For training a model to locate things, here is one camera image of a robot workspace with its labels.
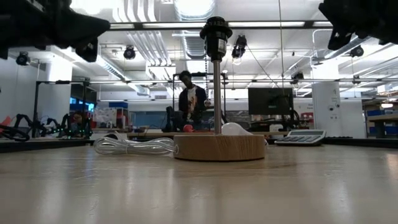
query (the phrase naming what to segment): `ceiling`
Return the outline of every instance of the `ceiling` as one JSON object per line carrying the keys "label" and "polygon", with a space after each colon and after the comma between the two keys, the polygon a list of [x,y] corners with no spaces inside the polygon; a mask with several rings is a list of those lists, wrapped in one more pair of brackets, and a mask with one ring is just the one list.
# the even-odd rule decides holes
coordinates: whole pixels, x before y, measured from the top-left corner
{"label": "ceiling", "polygon": [[[116,7],[118,1],[109,1],[106,6],[93,16],[115,22],[113,19],[112,7]],[[318,10],[319,0],[216,0],[214,15],[225,18],[226,21],[302,21],[302,20],[325,20]],[[85,13],[84,10],[77,8],[74,10]],[[175,9],[172,0],[155,1],[155,18],[161,22],[177,22]],[[327,50],[330,30],[234,30],[234,34],[228,41],[228,52],[221,63],[222,70],[227,70],[228,78],[232,79],[280,79],[283,71],[296,65],[293,69],[285,73],[287,77],[291,73],[301,71],[305,78],[312,77],[310,59],[302,56],[311,56],[314,52]],[[205,63],[203,61],[186,62],[187,58],[183,52],[183,42],[181,37],[172,37],[179,31],[161,31],[162,39],[165,43],[170,59],[173,62],[184,61],[187,63],[191,72],[204,72]],[[245,35],[248,41],[246,53],[242,57],[239,65],[232,63],[231,50],[238,35]],[[107,32],[99,37],[102,46],[102,56],[106,57],[111,63],[120,68],[132,80],[147,80],[150,76],[146,73],[144,57],[138,52],[134,60],[126,60],[123,52],[127,45],[132,42],[127,37],[126,32]],[[352,78],[353,74],[364,75],[367,78],[380,78],[385,75],[394,74],[396,66],[388,62],[388,67],[372,72],[372,67],[386,63],[394,58],[393,52],[396,47],[393,45],[380,46],[376,39],[370,39],[363,43],[362,48],[365,54],[360,58],[338,57],[340,78]],[[90,77],[91,80],[109,80],[109,73],[95,63],[77,62],[73,71],[75,77]],[[249,83],[229,84],[227,88],[246,88]],[[250,84],[253,86],[266,86],[272,84]],[[364,91],[371,92],[382,83],[370,83],[363,88]],[[341,83],[341,87],[351,87],[352,83]],[[128,86],[103,85],[101,91],[133,91]],[[162,85],[151,86],[152,89],[164,90]]]}

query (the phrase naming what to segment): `calculator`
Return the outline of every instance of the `calculator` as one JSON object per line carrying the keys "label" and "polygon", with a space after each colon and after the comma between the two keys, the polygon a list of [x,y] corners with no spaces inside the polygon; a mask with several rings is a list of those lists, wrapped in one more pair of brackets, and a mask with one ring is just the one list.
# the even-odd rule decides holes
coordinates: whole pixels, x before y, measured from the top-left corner
{"label": "calculator", "polygon": [[280,146],[319,146],[326,136],[324,130],[294,130],[286,137],[278,139],[275,144]]}

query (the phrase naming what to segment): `black monitor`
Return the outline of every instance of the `black monitor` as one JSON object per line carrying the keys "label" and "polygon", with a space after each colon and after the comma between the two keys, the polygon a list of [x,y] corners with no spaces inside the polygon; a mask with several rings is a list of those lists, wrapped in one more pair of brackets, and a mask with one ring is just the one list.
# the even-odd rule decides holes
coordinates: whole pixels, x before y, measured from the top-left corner
{"label": "black monitor", "polygon": [[249,114],[292,115],[292,88],[249,88]]}

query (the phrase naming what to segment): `camera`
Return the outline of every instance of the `camera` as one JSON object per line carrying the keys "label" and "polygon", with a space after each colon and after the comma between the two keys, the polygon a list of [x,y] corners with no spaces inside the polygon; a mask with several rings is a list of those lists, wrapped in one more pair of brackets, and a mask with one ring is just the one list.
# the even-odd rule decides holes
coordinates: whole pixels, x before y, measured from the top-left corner
{"label": "camera", "polygon": [[30,65],[30,57],[28,56],[28,52],[19,52],[16,62],[21,66]]}
{"label": "camera", "polygon": [[134,47],[131,45],[128,45],[126,47],[126,50],[124,51],[123,56],[125,59],[128,59],[128,60],[134,59],[136,57],[136,52],[134,51]]}

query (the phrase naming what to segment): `lamp base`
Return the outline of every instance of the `lamp base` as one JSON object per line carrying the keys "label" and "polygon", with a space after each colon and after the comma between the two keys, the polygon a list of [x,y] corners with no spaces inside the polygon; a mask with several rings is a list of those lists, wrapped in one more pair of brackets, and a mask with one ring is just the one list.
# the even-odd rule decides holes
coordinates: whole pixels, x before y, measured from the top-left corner
{"label": "lamp base", "polygon": [[174,136],[176,159],[207,162],[236,162],[263,159],[264,136],[194,135]]}

